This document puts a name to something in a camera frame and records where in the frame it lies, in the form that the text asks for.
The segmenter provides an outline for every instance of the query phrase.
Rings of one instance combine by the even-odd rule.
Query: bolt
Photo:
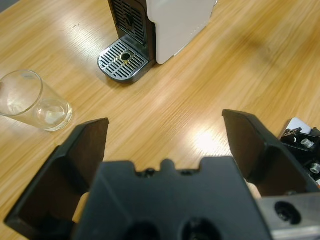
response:
[[[301,141],[301,145],[305,148],[305,149],[310,149],[315,143],[310,141],[309,139],[305,138]]]
[[[320,164],[314,163],[311,165],[310,172],[314,174],[319,174],[320,173]]]

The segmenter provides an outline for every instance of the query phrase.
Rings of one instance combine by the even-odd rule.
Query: capsule coffee machine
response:
[[[156,63],[178,54],[208,24],[218,0],[108,0],[119,36],[98,66],[120,83],[134,83]]]

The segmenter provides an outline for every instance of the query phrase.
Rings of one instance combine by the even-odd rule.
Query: wooden table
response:
[[[255,114],[275,135],[292,117],[320,127],[318,0],[221,0],[178,56],[133,85],[98,69],[117,38],[106,0],[21,0],[0,14],[0,78],[34,70],[74,110],[57,132],[0,117],[1,220],[54,148],[89,120],[110,120],[105,160],[132,160],[138,170],[229,155],[223,109]],[[24,238],[1,223],[0,239]]]

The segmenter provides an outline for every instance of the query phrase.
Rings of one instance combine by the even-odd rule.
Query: drip tray grille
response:
[[[136,75],[148,61],[129,45],[118,39],[101,52],[98,65],[112,79],[126,82]]]

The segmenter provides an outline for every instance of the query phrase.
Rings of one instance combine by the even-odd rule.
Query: clear glass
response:
[[[72,113],[69,103],[33,71],[18,70],[0,79],[0,115],[56,131],[70,122]]]

